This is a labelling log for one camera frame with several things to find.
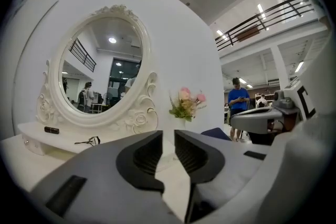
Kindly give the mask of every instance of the blue shirt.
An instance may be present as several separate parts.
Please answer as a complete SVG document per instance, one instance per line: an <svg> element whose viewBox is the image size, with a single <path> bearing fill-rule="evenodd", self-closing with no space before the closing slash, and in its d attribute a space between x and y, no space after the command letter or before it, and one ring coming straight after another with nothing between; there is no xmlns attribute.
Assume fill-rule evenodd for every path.
<svg viewBox="0 0 336 224"><path fill-rule="evenodd" d="M250 95L248 94L247 90L244 88L240 88L239 90L233 89L229 92L229 103L232 100L236 100L239 97L243 98L250 98ZM247 102L238 102L231 106L231 109L243 109L247 110Z"/></svg>

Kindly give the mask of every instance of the artificial flower arrangement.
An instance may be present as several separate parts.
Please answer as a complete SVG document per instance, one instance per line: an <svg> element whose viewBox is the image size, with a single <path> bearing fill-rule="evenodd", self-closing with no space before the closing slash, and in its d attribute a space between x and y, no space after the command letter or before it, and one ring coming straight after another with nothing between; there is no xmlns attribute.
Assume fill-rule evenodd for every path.
<svg viewBox="0 0 336 224"><path fill-rule="evenodd" d="M185 119L190 122L192 118L195 118L198 109L206 107L206 104L204 104L206 98L202 92L193 97L188 88L182 87L178 94L178 98L175 101L170 96L173 108L169 110L169 113L174 115L175 118Z"/></svg>

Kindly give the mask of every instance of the mirror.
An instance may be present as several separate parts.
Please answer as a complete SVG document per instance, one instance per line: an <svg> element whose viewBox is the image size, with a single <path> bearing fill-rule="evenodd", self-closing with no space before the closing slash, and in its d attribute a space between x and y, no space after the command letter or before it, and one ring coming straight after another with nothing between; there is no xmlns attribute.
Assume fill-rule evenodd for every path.
<svg viewBox="0 0 336 224"><path fill-rule="evenodd" d="M135 27L117 17L94 20L67 46L59 85L73 108L88 114L107 111L134 84L142 43Z"/></svg>

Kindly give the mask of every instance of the black metal railing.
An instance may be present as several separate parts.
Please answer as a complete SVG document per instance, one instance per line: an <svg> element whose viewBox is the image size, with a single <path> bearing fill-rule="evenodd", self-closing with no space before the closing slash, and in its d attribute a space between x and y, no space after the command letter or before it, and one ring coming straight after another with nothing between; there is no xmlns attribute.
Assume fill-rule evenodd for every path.
<svg viewBox="0 0 336 224"><path fill-rule="evenodd" d="M312 10L314 9L309 3L309 0L286 0L267 10L264 10L262 13L256 14L225 32L222 36L217 37L215 39L217 49L220 51L228 46L233 46L237 42L241 42L252 36L258 35L263 30L269 30L269 27L272 25L297 16L303 16L304 13Z"/></svg>
<svg viewBox="0 0 336 224"><path fill-rule="evenodd" d="M92 72L95 70L96 62L84 49L78 38L76 38L76 40L72 43L69 50L88 69L90 69Z"/></svg>

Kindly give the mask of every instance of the curved white wall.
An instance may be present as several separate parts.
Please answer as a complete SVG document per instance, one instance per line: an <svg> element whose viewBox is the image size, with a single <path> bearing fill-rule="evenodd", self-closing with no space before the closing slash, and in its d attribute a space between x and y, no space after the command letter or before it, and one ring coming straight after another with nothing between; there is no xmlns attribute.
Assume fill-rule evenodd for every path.
<svg viewBox="0 0 336 224"><path fill-rule="evenodd" d="M169 92L180 87L202 90L207 108L199 110L187 129L202 132L223 128L224 95L219 57L209 27L178 0L59 0L37 26L22 55L16 75L14 123L35 120L36 99L44 81L46 60L50 59L65 32L84 16L104 7L124 4L146 26L158 73L155 104L159 128L173 121L168 110Z"/></svg>

